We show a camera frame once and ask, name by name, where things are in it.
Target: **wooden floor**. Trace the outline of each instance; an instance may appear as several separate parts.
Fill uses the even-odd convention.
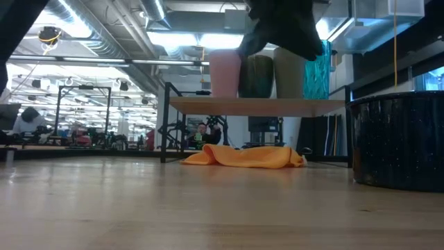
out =
[[[444,194],[358,185],[348,169],[15,163],[0,175],[2,249],[443,249]]]

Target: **beige cylinder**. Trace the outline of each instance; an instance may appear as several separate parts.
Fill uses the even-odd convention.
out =
[[[305,59],[283,48],[274,51],[276,94],[279,99],[304,98]]]

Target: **orange cable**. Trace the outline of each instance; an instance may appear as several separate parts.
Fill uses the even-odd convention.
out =
[[[394,48],[394,54],[393,54],[393,59],[394,59],[394,65],[395,65],[395,89],[398,86],[398,28],[397,28],[397,18],[396,18],[396,9],[398,7],[398,0],[395,0],[395,6],[394,6],[394,10],[393,10],[393,23],[394,23],[394,32],[395,32],[395,48]]]

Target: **teal container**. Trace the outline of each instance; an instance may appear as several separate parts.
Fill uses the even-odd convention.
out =
[[[305,63],[304,99],[328,99],[330,91],[330,58],[332,44],[322,41],[323,55]]]

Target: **black metal stand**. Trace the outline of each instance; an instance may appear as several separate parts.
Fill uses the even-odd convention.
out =
[[[62,90],[64,88],[69,89],[68,92],[65,94],[62,93]],[[94,90],[94,89],[102,89],[102,90],[108,90],[108,103],[106,106],[106,118],[105,118],[105,134],[108,133],[108,124],[110,123],[110,105],[111,105],[111,87],[95,87],[95,86],[89,86],[89,85],[80,85],[80,86],[59,86],[58,87],[58,98],[57,98],[57,110],[55,114],[55,124],[54,124],[54,135],[57,135],[58,132],[58,121],[59,121],[59,114],[60,114],[60,102],[62,101],[62,98],[65,97],[67,94],[69,94],[69,91],[73,89],[87,89],[87,90]],[[108,141],[105,140],[104,146],[107,146]]]
[[[165,95],[164,95],[164,116],[163,116],[163,120],[162,120],[162,126],[163,127],[167,127],[168,125],[168,117],[169,117],[169,96],[170,96],[170,91],[174,91],[179,97],[182,97],[182,93],[176,88],[174,87],[174,85],[170,82],[165,83]],[[186,114],[182,114],[182,122],[184,124],[186,124],[186,120],[187,120],[187,115]],[[162,144],[161,144],[161,148],[160,148],[160,162],[161,163],[166,163],[167,162],[167,137],[168,137],[168,130],[164,129],[162,131]],[[181,126],[180,129],[180,156],[182,154],[184,154],[184,150],[185,150],[185,126]]]
[[[350,86],[345,87],[345,105],[352,101],[352,90]],[[353,145],[352,145],[352,115],[345,108],[345,131],[347,133],[347,159],[348,168],[353,168]]]

